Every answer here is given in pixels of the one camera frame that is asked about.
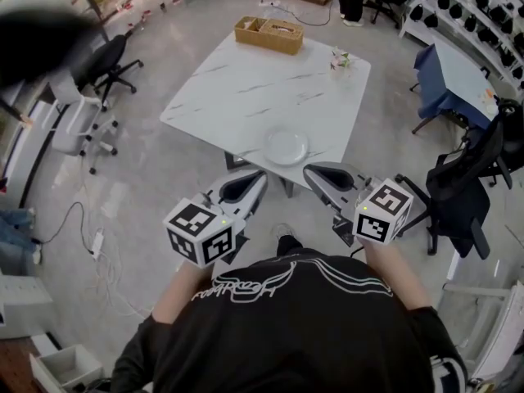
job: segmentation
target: wicker basket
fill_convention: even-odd
[[[295,55],[302,46],[304,28],[283,20],[244,16],[235,25],[235,37],[239,43]]]

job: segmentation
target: white cube with markers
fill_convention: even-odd
[[[165,217],[173,250],[200,268],[235,251],[234,220],[183,198]]]
[[[355,208],[353,234],[373,242],[388,244],[404,227],[413,195],[386,179]]]

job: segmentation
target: blue tablecloth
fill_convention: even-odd
[[[417,77],[422,96],[422,106],[418,109],[421,118],[431,118],[443,110],[451,109],[467,117],[470,125],[488,128],[488,118],[445,86],[435,45],[430,45],[417,54],[414,68],[418,70]]]

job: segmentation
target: white plate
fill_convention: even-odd
[[[278,125],[264,136],[264,156],[281,166],[300,163],[308,152],[308,138],[301,131]]]

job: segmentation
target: shirt sleeve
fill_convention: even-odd
[[[435,392],[464,392],[468,372],[436,310],[422,307],[409,313],[431,359]]]
[[[111,376],[111,393],[140,391],[153,379],[156,361],[169,338],[170,324],[149,316],[116,360]]]

